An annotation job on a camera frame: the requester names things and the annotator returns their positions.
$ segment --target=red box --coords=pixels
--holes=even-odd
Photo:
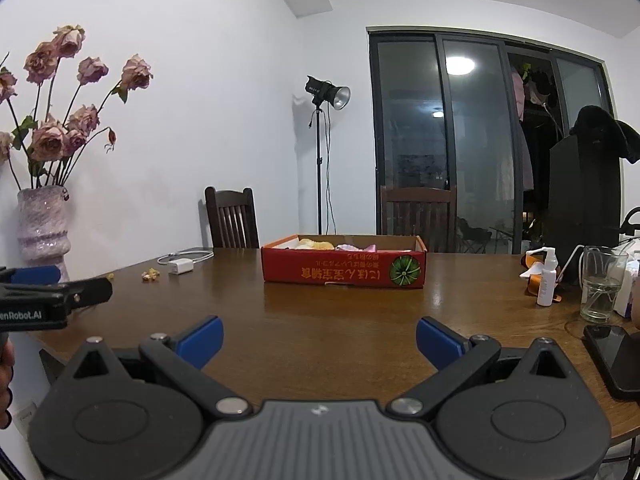
[[[349,244],[377,252],[294,249],[299,240]],[[427,249],[419,236],[293,235],[260,249],[265,282],[340,283],[356,286],[422,288]]]

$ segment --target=hand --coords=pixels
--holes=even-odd
[[[14,345],[7,340],[0,358],[0,430],[6,430],[11,424],[11,413],[7,408],[14,400],[14,394],[9,388],[9,383],[14,378],[14,364]]]

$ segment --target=tripod pole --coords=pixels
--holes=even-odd
[[[321,166],[322,157],[320,156],[320,106],[316,105],[316,165],[318,166],[318,234],[322,234],[322,196],[321,196]]]

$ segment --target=blue gripper pad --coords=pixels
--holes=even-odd
[[[202,370],[220,351],[224,338],[222,320],[218,316],[210,316],[187,333],[177,336],[174,339],[174,351],[189,364]]]
[[[11,276],[11,283],[15,285],[54,285],[59,280],[60,269],[53,265],[15,269]]]
[[[423,317],[415,328],[418,350],[438,370],[446,368],[462,357],[466,351],[466,341],[461,335],[431,317]]]

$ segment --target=green round logo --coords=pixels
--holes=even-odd
[[[420,262],[413,256],[398,256],[389,268],[389,277],[396,285],[405,286],[415,283],[420,276]]]

